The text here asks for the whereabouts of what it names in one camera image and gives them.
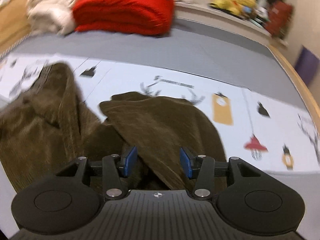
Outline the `brown corduroy pants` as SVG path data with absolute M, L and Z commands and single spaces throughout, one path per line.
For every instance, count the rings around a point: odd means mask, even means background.
M 137 92 L 99 105 L 104 121 L 80 100 L 68 65 L 45 67 L 32 87 L 1 110 L 1 164 L 16 191 L 80 156 L 99 161 L 138 149 L 131 189 L 191 190 L 181 147 L 225 161 L 219 133 L 189 101 Z

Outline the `printed grey bed sheet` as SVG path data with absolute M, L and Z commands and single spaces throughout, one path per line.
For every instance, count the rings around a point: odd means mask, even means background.
M 135 91 L 184 98 L 208 118 L 228 98 L 232 124 L 215 122 L 225 153 L 237 155 L 297 190 L 306 213 L 299 233 L 319 239 L 319 123 L 283 61 L 258 42 L 177 20 L 165 37 L 89 31 L 30 36 L 1 50 L 1 105 L 29 88 L 25 70 L 67 62 L 88 107 Z

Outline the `red folded blanket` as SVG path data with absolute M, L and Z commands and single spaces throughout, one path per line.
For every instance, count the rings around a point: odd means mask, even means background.
M 145 36 L 169 32 L 173 0 L 78 0 L 72 9 L 75 31 L 105 30 Z

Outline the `yellow bear plush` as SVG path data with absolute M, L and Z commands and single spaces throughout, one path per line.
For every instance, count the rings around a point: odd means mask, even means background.
M 255 8 L 257 0 L 212 0 L 209 6 L 235 16 L 249 15 Z

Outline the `cream folded blanket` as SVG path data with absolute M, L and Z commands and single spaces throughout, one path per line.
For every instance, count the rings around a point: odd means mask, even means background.
M 74 31 L 72 8 L 78 0 L 27 0 L 27 19 L 34 35 Z

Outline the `red cushion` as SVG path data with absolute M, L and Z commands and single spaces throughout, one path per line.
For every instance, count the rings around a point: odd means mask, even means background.
M 268 10 L 268 21 L 264 28 L 272 37 L 284 39 L 287 35 L 294 7 L 282 1 L 275 1 Z

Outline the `wooden bed frame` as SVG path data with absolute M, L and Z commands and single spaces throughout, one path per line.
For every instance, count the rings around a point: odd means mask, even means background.
M 1 57 L 5 57 L 32 36 L 26 18 L 26 2 L 27 0 L 10 0 L 8 4 L 1 7 Z M 231 34 L 235 35 L 240 39 L 242 46 L 244 42 L 250 41 L 253 42 L 255 48 L 262 46 L 268 49 L 293 82 L 314 122 L 317 125 L 319 124 L 319 105 L 293 66 L 279 51 L 279 48 L 284 46 L 283 42 L 271 38 L 244 23 L 238 23 L 226 16 L 210 12 L 200 5 L 177 3 L 175 5 L 175 16 L 177 20 L 185 20 L 187 23 L 198 23 L 204 27 L 221 30 L 224 32 L 223 37 Z

